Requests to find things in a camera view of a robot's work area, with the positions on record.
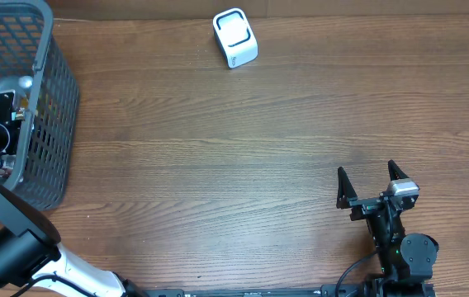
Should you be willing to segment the yellow dish soap bottle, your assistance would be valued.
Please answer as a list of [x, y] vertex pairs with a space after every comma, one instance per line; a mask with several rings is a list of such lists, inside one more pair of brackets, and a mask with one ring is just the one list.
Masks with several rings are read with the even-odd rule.
[[14, 91], [19, 97], [28, 98], [32, 86], [32, 76], [6, 76], [0, 78], [0, 93]]

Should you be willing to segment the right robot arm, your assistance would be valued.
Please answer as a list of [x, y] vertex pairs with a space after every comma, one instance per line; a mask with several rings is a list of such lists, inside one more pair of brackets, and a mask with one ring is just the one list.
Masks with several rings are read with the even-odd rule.
[[[348, 174], [339, 167], [336, 207], [351, 210], [352, 221], [364, 220], [372, 237], [374, 250], [348, 267], [334, 285], [332, 296], [435, 296], [433, 265], [439, 251], [438, 242], [423, 233], [405, 232], [401, 214], [415, 207], [419, 186], [390, 160], [390, 182], [376, 197], [358, 197]], [[343, 286], [347, 275], [364, 262], [377, 256], [381, 273], [366, 276], [350, 289]]]

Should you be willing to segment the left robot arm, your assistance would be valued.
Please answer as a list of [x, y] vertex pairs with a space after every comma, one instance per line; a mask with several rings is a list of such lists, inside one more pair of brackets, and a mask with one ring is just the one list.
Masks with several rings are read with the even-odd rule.
[[[10, 113], [16, 93], [0, 92], [0, 154], [11, 144], [17, 122]], [[56, 227], [38, 210], [0, 184], [0, 288], [33, 287], [62, 296], [143, 296], [133, 282], [85, 262], [62, 243]]]

